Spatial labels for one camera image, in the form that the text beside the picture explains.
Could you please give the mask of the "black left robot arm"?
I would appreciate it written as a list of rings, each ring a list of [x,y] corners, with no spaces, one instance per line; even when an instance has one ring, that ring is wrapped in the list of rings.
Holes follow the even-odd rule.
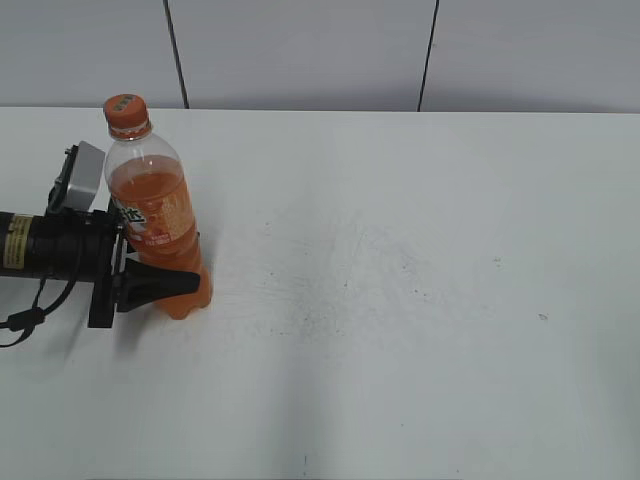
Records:
[[[3,330],[29,336],[60,307],[78,283],[93,285],[90,328],[110,328],[115,313],[198,290],[196,273],[144,265],[127,255],[124,220],[114,205],[92,212],[64,208],[26,216],[1,214],[1,275],[66,283],[50,305],[37,301],[1,322]]]

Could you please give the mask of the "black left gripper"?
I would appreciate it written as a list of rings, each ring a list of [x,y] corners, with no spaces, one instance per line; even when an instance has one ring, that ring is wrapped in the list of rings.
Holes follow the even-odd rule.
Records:
[[[124,221],[113,197],[108,209],[91,212],[62,209],[47,211],[45,226],[52,250],[43,279],[64,280],[61,294],[43,309],[46,316],[58,309],[79,282],[93,285],[88,326],[113,325],[117,300],[116,277],[124,242]],[[127,259],[123,270],[123,310],[132,311],[158,300],[195,293],[200,275],[166,270]]]

